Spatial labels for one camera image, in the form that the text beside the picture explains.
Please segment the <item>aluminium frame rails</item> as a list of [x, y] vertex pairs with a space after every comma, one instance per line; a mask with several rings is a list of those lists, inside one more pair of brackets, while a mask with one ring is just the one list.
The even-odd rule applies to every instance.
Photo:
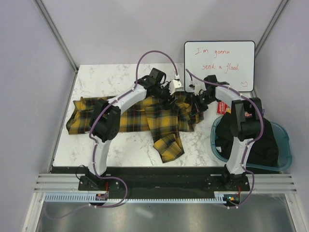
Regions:
[[[254, 194], [297, 193], [296, 186], [289, 174], [255, 174]], [[40, 174], [34, 191], [78, 192], [79, 180], [74, 174]]]

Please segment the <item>yellow plaid flannel shirt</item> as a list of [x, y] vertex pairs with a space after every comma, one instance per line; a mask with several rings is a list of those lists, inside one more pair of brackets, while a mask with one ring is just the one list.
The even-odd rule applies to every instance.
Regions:
[[[99, 98], [81, 97], [73, 101], [74, 110], [66, 123], [70, 135], [85, 134], [91, 129], [90, 121]], [[153, 147], [163, 163], [176, 160], [184, 154], [180, 132], [193, 132], [204, 119], [204, 112], [194, 102], [194, 96], [178, 92], [176, 102], [164, 109], [163, 101], [148, 97], [125, 111], [120, 119], [120, 132], [149, 131]]]

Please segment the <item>white dry-erase board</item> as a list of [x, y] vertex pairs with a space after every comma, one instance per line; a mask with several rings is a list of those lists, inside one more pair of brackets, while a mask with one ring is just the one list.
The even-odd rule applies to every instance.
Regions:
[[187, 41], [184, 43], [184, 89], [193, 92], [192, 85], [205, 89], [199, 79], [215, 75], [238, 92], [251, 92], [254, 87], [254, 41]]

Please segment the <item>black shirt in bin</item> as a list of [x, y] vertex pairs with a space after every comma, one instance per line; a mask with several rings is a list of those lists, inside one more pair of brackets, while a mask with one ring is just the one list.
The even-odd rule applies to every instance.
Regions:
[[[215, 146], [224, 159], [229, 159], [234, 137], [230, 131], [230, 113], [225, 113], [215, 129]], [[247, 160], [248, 164], [276, 167], [278, 164], [279, 149], [276, 143], [271, 123], [264, 120], [264, 133], [254, 142]]]

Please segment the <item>teal plastic bin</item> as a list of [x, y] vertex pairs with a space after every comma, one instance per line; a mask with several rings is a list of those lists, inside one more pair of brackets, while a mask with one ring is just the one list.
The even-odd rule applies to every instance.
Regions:
[[[212, 128], [211, 128], [211, 150], [216, 158], [223, 162], [227, 162], [228, 159], [225, 159], [219, 154], [219, 151], [216, 149], [215, 140], [217, 139], [215, 130], [218, 124], [221, 121], [222, 116], [215, 119], [213, 122]], [[279, 149], [279, 155], [278, 155], [278, 162], [275, 167], [268, 167], [263, 165], [257, 165], [257, 164], [246, 164], [247, 168], [256, 168], [256, 169], [262, 169], [262, 170], [268, 170], [268, 171], [275, 171], [275, 172], [282, 172], [287, 170], [291, 164], [292, 164], [292, 154], [290, 150], [290, 139], [286, 132], [286, 130], [279, 124], [275, 122], [271, 122], [271, 126], [273, 129], [273, 134]]]

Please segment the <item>red card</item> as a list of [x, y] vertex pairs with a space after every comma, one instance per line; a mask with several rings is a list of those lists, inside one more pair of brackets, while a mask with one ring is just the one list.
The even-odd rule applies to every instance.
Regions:
[[223, 101], [217, 102], [217, 110], [216, 113], [219, 115], [224, 115], [225, 113], [231, 113], [230, 107], [224, 103]]

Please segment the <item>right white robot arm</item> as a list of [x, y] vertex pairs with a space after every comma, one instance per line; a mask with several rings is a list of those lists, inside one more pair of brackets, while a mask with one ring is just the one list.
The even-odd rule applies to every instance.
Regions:
[[190, 78], [214, 86], [215, 98], [226, 103], [231, 109], [230, 131], [234, 136], [234, 141], [230, 158], [226, 163], [229, 173], [221, 178], [221, 184], [224, 189], [233, 190], [239, 184], [237, 175], [247, 172], [246, 163], [251, 147], [264, 132], [260, 100], [253, 101], [234, 90], [230, 85], [202, 80], [189, 70], [186, 71]]

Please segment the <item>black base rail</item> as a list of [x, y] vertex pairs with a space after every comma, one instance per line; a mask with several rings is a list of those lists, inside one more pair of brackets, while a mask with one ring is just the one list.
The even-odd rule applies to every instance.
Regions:
[[97, 177], [86, 171], [79, 180], [79, 190], [109, 192], [122, 190], [142, 193], [149, 190], [249, 191], [245, 173], [230, 174], [225, 167], [109, 167]]

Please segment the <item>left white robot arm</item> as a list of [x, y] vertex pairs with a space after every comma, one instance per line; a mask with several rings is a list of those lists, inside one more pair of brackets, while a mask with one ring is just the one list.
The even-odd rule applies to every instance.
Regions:
[[90, 121], [89, 138], [95, 142], [92, 158], [88, 165], [93, 174], [89, 185], [95, 190], [101, 190], [106, 185], [106, 178], [102, 176], [107, 170], [107, 155], [112, 142], [120, 130], [121, 115], [134, 104], [153, 96], [163, 100], [163, 107], [169, 109], [175, 103], [173, 94], [183, 84], [176, 74], [175, 78], [164, 87], [161, 80], [166, 74], [153, 68], [149, 75], [136, 79], [127, 92], [109, 100], [99, 100], [95, 104]]

